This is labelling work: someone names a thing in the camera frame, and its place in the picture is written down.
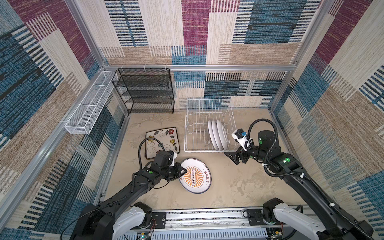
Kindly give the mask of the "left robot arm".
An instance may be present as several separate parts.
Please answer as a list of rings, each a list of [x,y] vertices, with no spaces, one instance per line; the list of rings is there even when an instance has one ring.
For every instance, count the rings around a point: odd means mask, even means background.
[[[139,214],[132,225],[118,227],[118,219],[139,197],[148,193],[162,179],[174,181],[183,176],[187,170],[176,163],[177,154],[173,151],[158,151],[152,163],[132,175],[131,182],[106,201],[97,205],[89,204],[80,213],[70,236],[71,240],[115,240],[123,234],[124,229],[140,225],[145,213]]]

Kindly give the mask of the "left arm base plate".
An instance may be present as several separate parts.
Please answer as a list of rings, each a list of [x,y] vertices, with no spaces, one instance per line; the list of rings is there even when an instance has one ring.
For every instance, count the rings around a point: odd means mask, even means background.
[[[145,215],[142,227],[145,229],[164,229],[166,227],[166,212],[151,212]]]

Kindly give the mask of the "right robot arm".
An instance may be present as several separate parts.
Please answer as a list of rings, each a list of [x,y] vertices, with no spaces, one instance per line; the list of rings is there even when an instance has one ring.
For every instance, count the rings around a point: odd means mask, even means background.
[[[258,133],[258,145],[244,130],[233,132],[240,144],[236,152],[228,152],[236,165],[254,159],[262,164],[266,174],[279,178],[295,190],[314,211],[319,221],[293,210],[284,201],[273,198],[263,204],[263,221],[274,225],[284,223],[312,240],[370,240],[373,228],[366,221],[358,221],[343,210],[307,173],[291,154],[282,152],[276,133]]]

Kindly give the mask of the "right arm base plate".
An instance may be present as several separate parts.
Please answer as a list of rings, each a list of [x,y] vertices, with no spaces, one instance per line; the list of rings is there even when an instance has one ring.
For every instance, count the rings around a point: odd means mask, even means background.
[[[287,224],[279,221],[267,222],[264,220],[263,209],[246,209],[243,210],[242,214],[248,220],[250,226],[287,226]]]

